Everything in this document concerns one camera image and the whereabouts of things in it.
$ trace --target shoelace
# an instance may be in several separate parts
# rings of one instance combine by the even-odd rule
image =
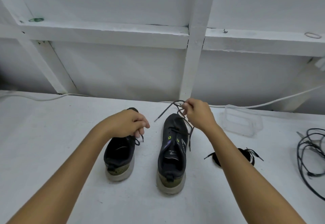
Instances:
[[[138,142],[138,144],[137,144],[136,142],[135,142],[135,144],[136,144],[137,146],[139,146],[139,145],[140,145],[140,141],[137,140],[137,138],[136,138],[136,141]]]
[[[252,162],[251,162],[251,164],[254,166],[254,164],[255,164],[255,158],[254,158],[254,155],[256,156],[256,157],[258,157],[258,158],[260,158],[262,161],[264,161],[254,150],[252,150],[252,149],[250,149],[250,148],[247,148],[246,147],[246,149],[241,149],[241,148],[238,148],[239,149],[239,151],[243,154],[243,156],[245,156],[246,157],[246,159],[248,160],[248,161],[251,161],[251,156],[252,156],[252,158],[253,158],[253,160],[252,160]],[[207,157],[205,157],[204,158],[204,160],[205,159],[207,159],[208,157],[210,157],[210,156],[212,156],[212,158],[213,158],[213,160],[215,161],[215,163],[217,163],[219,166],[221,166],[220,165],[220,162],[219,162],[219,160],[218,160],[218,158],[217,158],[217,155],[215,154],[215,152],[213,152],[213,153],[211,153],[210,155],[208,155]]]
[[[177,104],[177,102],[185,102],[185,101],[183,101],[183,100],[177,100],[177,101],[174,101],[174,102],[172,102],[162,113],[161,113],[161,115],[159,115],[159,117],[158,118],[156,118],[156,120],[154,121],[154,122],[156,122],[166,111],[167,111],[167,109],[169,109],[173,104],[177,107],[177,109],[178,109],[178,111],[177,111],[177,114],[178,115],[180,115],[180,119],[183,119],[183,120],[185,120],[185,122],[190,126],[190,128],[191,128],[191,131],[188,133],[188,132],[186,132],[186,133],[183,133],[183,132],[181,132],[180,131],[180,129],[179,129],[179,127],[177,127],[177,125],[174,123],[174,127],[170,127],[171,129],[172,129],[172,131],[174,131],[174,132],[177,132],[177,133],[179,133],[179,134],[183,134],[183,135],[187,135],[187,136],[189,136],[189,151],[191,151],[191,136],[192,136],[192,133],[193,133],[193,130],[194,130],[194,127],[192,127],[191,126],[191,124],[186,120],[186,118],[185,118],[185,116],[183,115],[183,113],[182,113],[182,111],[184,110],[183,108],[182,108],[182,106],[180,105],[180,104]]]

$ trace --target hand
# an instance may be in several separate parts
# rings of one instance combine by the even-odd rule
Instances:
[[[189,98],[182,107],[184,108],[183,115],[187,115],[189,122],[201,131],[206,132],[207,129],[218,126],[206,102]]]
[[[112,137],[126,137],[129,135],[140,137],[144,134],[144,127],[150,128],[144,115],[134,110],[123,110],[99,122],[94,129],[107,139]]]

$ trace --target white cable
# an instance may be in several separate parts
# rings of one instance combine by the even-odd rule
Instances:
[[[266,105],[269,105],[269,104],[272,104],[272,103],[275,103],[275,102],[279,102],[279,101],[282,101],[282,100],[285,100],[285,99],[288,99],[288,98],[291,98],[291,97],[295,97],[295,96],[298,96],[298,95],[302,95],[302,94],[305,94],[305,93],[308,93],[310,91],[313,91],[313,90],[316,90],[316,89],[319,89],[321,87],[323,87],[324,85],[321,85],[321,86],[317,86],[315,88],[312,88],[310,90],[305,90],[303,92],[300,92],[300,93],[297,93],[297,94],[294,94],[294,95],[289,95],[289,96],[286,96],[286,97],[282,97],[280,99],[276,99],[274,101],[271,101],[271,102],[267,102],[267,103],[263,103],[263,104],[259,104],[259,105],[255,105],[255,106],[248,106],[248,107],[243,107],[243,108],[254,108],[254,107],[262,107],[262,106],[266,106]],[[215,105],[209,105],[210,107],[225,107],[225,106],[215,106]]]
[[[35,99],[33,97],[30,97],[30,96],[26,96],[26,95],[19,95],[19,94],[3,94],[3,95],[0,95],[0,98],[2,97],[7,97],[7,96],[20,96],[20,97],[24,97],[24,98],[27,98],[27,99],[31,99],[31,100],[34,100],[34,101],[37,101],[37,102],[44,102],[44,101],[53,101],[53,100],[56,100],[56,99],[59,99],[59,98],[62,98],[62,97],[65,97],[67,95],[77,95],[77,96],[87,96],[87,97],[91,97],[89,95],[81,95],[81,94],[74,94],[74,93],[67,93],[67,94],[63,94],[63,95],[59,95],[55,98],[51,98],[51,99]]]

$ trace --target clear plastic container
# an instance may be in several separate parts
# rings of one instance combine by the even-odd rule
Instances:
[[[227,105],[222,119],[222,128],[239,135],[253,137],[263,129],[263,122],[257,111]]]

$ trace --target white table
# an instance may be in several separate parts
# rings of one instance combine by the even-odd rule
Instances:
[[[35,98],[55,95],[23,93]],[[182,192],[166,196],[156,187],[157,157],[162,126],[170,108],[166,103],[65,96],[47,102],[22,97],[0,98],[0,223],[9,218],[47,181],[88,131],[99,121],[128,107],[136,107],[151,124],[144,143],[136,147],[135,167],[126,181],[105,177],[104,149],[100,153],[68,223],[246,223],[222,169],[212,158],[205,135],[195,129],[187,153]],[[217,121],[222,108],[213,108]],[[308,128],[325,127],[325,116],[260,111],[264,128],[256,137],[228,133],[240,148],[252,148],[263,159],[255,167],[289,201],[307,223],[324,223],[325,202],[303,184],[296,162],[299,136]],[[308,165],[323,168],[313,156]],[[325,195],[325,177],[311,180]]]

